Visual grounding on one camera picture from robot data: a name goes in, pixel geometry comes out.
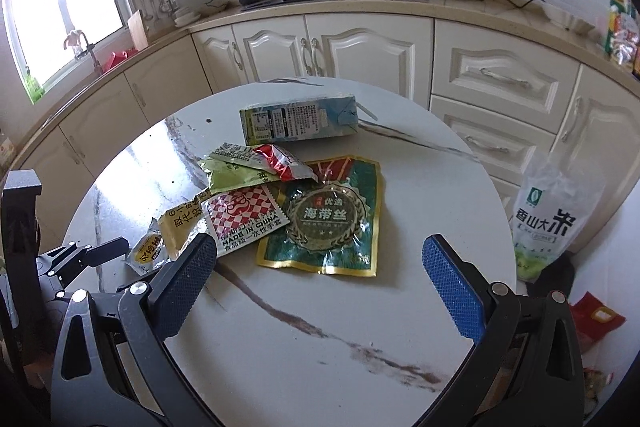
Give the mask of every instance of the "faucet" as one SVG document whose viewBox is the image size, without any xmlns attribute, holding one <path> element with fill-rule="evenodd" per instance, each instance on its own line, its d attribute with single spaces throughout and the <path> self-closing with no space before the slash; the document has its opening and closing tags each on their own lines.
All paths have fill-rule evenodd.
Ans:
<svg viewBox="0 0 640 427">
<path fill-rule="evenodd" d="M 80 42 L 81 36 L 84 37 L 84 43 L 86 45 L 86 49 L 84 51 L 82 51 L 82 43 Z M 94 73 L 96 74 L 96 78 L 99 78 L 100 76 L 102 76 L 102 66 L 100 65 L 100 62 L 98 61 L 98 59 L 95 58 L 95 54 L 94 54 L 95 44 L 89 44 L 89 41 L 82 30 L 71 30 L 68 33 L 68 35 L 66 36 L 65 42 L 63 43 L 63 47 L 64 49 L 66 49 L 68 46 L 71 46 L 72 48 L 75 48 L 75 47 L 80 48 L 81 51 L 78 53 L 78 55 L 76 55 L 76 60 L 80 60 L 87 54 L 91 55 L 91 58 L 94 62 Z"/>
</svg>

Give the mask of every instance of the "blue gripper pad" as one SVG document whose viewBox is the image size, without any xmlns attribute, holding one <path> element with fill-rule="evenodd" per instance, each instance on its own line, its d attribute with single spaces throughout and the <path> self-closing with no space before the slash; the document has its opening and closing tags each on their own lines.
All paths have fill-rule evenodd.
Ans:
<svg viewBox="0 0 640 427">
<path fill-rule="evenodd" d="M 216 265 L 217 254 L 213 238 L 199 233 L 180 257 L 166 264 L 152 280 L 147 302 L 158 340 L 177 335 Z"/>
<path fill-rule="evenodd" d="M 433 235 L 422 247 L 422 265 L 460 335 L 479 344 L 485 329 L 482 302 Z"/>
</svg>

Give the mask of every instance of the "round table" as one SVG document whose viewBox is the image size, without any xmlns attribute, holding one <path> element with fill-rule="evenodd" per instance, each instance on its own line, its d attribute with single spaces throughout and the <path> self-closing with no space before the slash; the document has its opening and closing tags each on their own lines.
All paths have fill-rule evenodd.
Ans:
<svg viewBox="0 0 640 427">
<path fill-rule="evenodd" d="M 335 78 L 236 87 L 156 124 L 98 177 L 65 241 L 99 245 L 123 236 L 134 245 L 152 217 L 206 186 L 196 158 L 223 141 L 244 143 L 240 108 L 340 92 L 354 94 L 378 118 L 375 124 L 422 145 L 363 129 L 286 144 L 303 160 L 353 154 L 380 163 L 378 274 L 366 279 L 260 267 L 257 243 L 218 261 L 244 284 L 213 273 L 166 345 L 227 427 L 412 425 L 472 346 L 422 267 L 422 244 L 433 233 L 442 234 L 489 282 L 515 288 L 510 228 L 469 147 L 416 103 Z M 85 270 L 70 290 L 114 291 L 135 277 L 116 259 L 101 270 Z M 316 334 L 318 328 L 325 335 Z M 126 351 L 132 384 L 141 401 L 154 407 Z"/>
</svg>

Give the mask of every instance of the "window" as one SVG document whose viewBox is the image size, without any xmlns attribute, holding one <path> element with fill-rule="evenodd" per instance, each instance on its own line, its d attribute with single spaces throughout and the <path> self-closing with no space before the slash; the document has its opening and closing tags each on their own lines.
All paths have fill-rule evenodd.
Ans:
<svg viewBox="0 0 640 427">
<path fill-rule="evenodd" d="M 115 0 L 3 0 L 9 42 L 32 102 L 75 62 L 66 35 L 99 42 L 123 27 Z"/>
</svg>

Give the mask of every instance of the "green logo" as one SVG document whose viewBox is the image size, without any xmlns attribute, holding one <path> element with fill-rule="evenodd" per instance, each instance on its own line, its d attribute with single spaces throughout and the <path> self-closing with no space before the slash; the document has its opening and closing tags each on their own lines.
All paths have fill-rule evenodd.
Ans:
<svg viewBox="0 0 640 427">
<path fill-rule="evenodd" d="M 529 203 L 531 206 L 536 206 L 538 203 L 540 203 L 542 192 L 544 192 L 544 190 L 532 187 L 529 196 L 527 196 L 527 203 Z"/>
</svg>

